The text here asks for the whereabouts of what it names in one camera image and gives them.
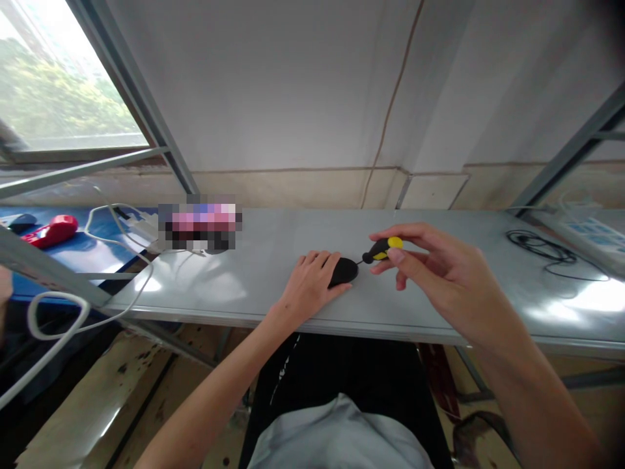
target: screwdriver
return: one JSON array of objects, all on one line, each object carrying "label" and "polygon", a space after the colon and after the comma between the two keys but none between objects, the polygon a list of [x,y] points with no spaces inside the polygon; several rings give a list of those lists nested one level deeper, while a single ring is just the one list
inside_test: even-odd
[{"label": "screwdriver", "polygon": [[404,243],[401,238],[397,236],[391,236],[390,238],[382,238],[377,240],[373,247],[363,254],[363,260],[357,263],[372,264],[373,261],[381,261],[382,259],[386,259],[387,251],[391,248],[403,248]]}]

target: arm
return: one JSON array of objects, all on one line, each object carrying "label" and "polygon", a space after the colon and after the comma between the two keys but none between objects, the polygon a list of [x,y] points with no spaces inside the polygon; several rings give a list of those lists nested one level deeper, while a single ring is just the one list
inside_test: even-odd
[{"label": "arm", "polygon": [[300,257],[280,300],[213,370],[150,442],[136,468],[192,468],[204,460],[253,379],[280,344],[351,285],[327,289],[340,253]]},{"label": "arm", "polygon": [[13,294],[13,273],[0,265],[0,348],[5,340],[5,317],[8,301]]},{"label": "arm", "polygon": [[396,287],[416,283],[475,349],[524,467],[590,468],[603,450],[551,365],[497,284],[479,249],[414,223],[373,234],[399,236],[428,253],[390,249],[374,274],[397,267]]}]

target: gray shirt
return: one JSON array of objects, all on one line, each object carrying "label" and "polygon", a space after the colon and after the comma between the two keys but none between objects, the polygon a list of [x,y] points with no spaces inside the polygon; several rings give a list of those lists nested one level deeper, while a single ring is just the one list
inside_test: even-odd
[{"label": "gray shirt", "polygon": [[345,394],[283,414],[260,435],[248,468],[287,467],[433,469],[410,430],[362,413]]}]

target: red mouse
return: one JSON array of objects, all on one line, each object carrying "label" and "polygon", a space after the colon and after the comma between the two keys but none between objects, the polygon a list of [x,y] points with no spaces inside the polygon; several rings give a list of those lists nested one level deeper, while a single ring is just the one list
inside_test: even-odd
[{"label": "red mouse", "polygon": [[71,215],[57,215],[49,225],[22,236],[22,239],[36,248],[46,249],[55,244],[67,241],[78,230],[78,220]]}]

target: finger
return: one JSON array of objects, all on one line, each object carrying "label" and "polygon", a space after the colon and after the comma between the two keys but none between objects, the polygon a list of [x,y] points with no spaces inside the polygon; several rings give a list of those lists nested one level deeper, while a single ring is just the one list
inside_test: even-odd
[{"label": "finger", "polygon": [[336,252],[336,253],[332,253],[332,255],[330,257],[327,258],[327,261],[323,267],[323,271],[324,272],[328,272],[330,276],[332,276],[332,273],[334,272],[334,269],[336,268],[337,264],[339,263],[339,259],[340,259],[340,253]]},{"label": "finger", "polygon": [[[422,263],[425,263],[430,257],[430,255],[426,253],[419,253],[419,252],[405,251],[405,250],[404,252],[416,257]],[[395,268],[395,265],[389,259],[384,259],[383,261],[378,262],[369,270],[374,275],[380,275],[382,272],[386,272],[390,268]]]},{"label": "finger", "polygon": [[304,264],[311,264],[318,255],[319,251],[310,251],[306,256],[306,259],[304,259]]},{"label": "finger", "polygon": [[420,286],[428,296],[437,294],[441,289],[446,289],[448,286],[447,280],[437,276],[416,257],[406,255],[403,249],[389,249],[389,258],[406,277]]},{"label": "finger", "polygon": [[395,265],[389,259],[384,259],[370,268],[369,271],[374,275],[380,275],[382,272],[392,268],[395,268]]},{"label": "finger", "polygon": [[317,258],[312,262],[314,265],[318,266],[319,268],[323,267],[324,262],[327,261],[327,258],[330,257],[330,252],[328,251],[321,251],[319,253],[319,255],[317,256]]},{"label": "finger", "polygon": [[382,238],[390,238],[391,236],[398,236],[401,239],[408,240],[428,251],[456,251],[464,244],[459,239],[427,223],[394,225],[384,231],[370,235],[369,238],[372,241],[377,241]]},{"label": "finger", "polygon": [[406,277],[405,273],[403,273],[401,270],[397,271],[397,275],[395,276],[395,288],[397,289],[397,291],[406,290],[407,279],[408,277]]},{"label": "finger", "polygon": [[335,298],[340,297],[343,293],[345,293],[350,288],[352,288],[351,283],[341,283],[340,285],[337,285],[336,287],[330,288],[327,291],[327,302],[330,303],[330,301],[334,300]]}]

